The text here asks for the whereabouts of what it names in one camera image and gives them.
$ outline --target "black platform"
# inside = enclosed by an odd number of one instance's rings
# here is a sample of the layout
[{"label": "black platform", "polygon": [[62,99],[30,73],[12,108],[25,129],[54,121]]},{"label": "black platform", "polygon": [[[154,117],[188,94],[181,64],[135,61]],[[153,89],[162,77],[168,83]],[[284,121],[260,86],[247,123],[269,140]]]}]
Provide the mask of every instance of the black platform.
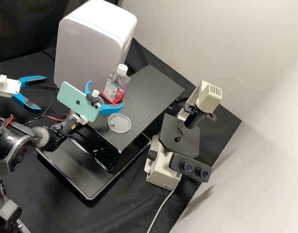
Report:
[{"label": "black platform", "polygon": [[120,113],[130,118],[131,129],[124,134],[111,131],[107,123],[109,115],[98,115],[88,125],[121,152],[183,92],[181,86],[148,65],[131,76],[122,100]]}]

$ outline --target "black tray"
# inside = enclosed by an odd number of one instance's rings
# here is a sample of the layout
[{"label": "black tray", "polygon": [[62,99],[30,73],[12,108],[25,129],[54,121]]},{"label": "black tray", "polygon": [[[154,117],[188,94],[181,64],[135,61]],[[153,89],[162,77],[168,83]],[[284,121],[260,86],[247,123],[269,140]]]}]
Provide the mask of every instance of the black tray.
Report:
[{"label": "black tray", "polygon": [[[73,138],[81,138],[78,132]],[[54,152],[37,152],[46,159],[71,185],[87,200],[96,198],[133,160],[135,160],[151,143],[140,134],[122,151],[111,170],[105,168],[94,156],[73,139],[66,139]]]}]

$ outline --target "microscope focus knob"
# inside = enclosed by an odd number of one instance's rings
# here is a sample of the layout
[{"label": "microscope focus knob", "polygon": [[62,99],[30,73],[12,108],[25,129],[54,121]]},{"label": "microscope focus knob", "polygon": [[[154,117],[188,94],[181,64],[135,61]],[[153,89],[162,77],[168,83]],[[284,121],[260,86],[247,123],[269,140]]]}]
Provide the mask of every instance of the microscope focus knob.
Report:
[{"label": "microscope focus knob", "polygon": [[156,157],[158,156],[158,152],[156,152],[155,150],[150,150],[148,152],[148,156],[147,158],[154,161],[156,159]]}]

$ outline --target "petri dish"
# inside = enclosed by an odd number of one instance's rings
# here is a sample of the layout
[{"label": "petri dish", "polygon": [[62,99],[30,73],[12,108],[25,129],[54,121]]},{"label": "petri dish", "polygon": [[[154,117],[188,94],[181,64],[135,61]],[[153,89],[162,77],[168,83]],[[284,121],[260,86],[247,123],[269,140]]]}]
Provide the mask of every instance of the petri dish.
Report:
[{"label": "petri dish", "polygon": [[108,117],[108,126],[116,133],[126,133],[131,129],[132,123],[128,116],[122,113],[113,113]]}]

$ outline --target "black cloth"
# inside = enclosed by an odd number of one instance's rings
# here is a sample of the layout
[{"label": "black cloth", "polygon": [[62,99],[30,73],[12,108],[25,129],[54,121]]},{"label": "black cloth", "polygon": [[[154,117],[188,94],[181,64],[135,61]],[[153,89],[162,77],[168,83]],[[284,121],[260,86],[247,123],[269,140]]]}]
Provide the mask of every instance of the black cloth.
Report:
[{"label": "black cloth", "polygon": [[0,62],[35,53],[56,41],[63,14],[88,0],[0,0]]},{"label": "black cloth", "polygon": [[[55,49],[46,52],[50,56],[55,56]],[[55,91],[54,61],[50,56],[38,52],[0,64],[1,73],[8,78],[17,79],[36,74],[48,77],[48,81],[44,84],[21,90],[28,99],[42,109],[46,109]],[[132,42],[126,63],[132,72],[149,63],[152,64],[186,89],[184,98],[195,88],[135,40]],[[240,124],[240,120],[222,106],[219,108],[221,111],[219,120],[229,121],[229,127],[224,129],[223,137],[213,140],[219,147],[221,145],[224,147]],[[174,110],[168,109],[166,112],[175,115],[179,109],[180,107],[175,107]],[[67,107],[55,100],[47,115],[60,117],[68,111]],[[8,117],[10,113],[14,114],[20,123],[38,115],[19,107],[9,98],[0,97],[0,117]],[[159,116],[145,130],[147,136],[151,137],[159,131],[162,118],[163,115]],[[42,118],[33,126],[52,123],[52,120]],[[219,153],[216,149],[211,152],[211,156],[215,156],[211,159],[211,163]],[[146,155],[147,150],[91,202],[83,200],[77,191],[34,150],[29,152],[10,176],[5,177],[5,183],[10,198],[23,208],[21,220],[31,232],[146,232],[159,206],[169,194],[169,191],[145,181]],[[160,212],[152,232],[169,232],[198,186],[199,182],[183,176],[174,194]]]}]

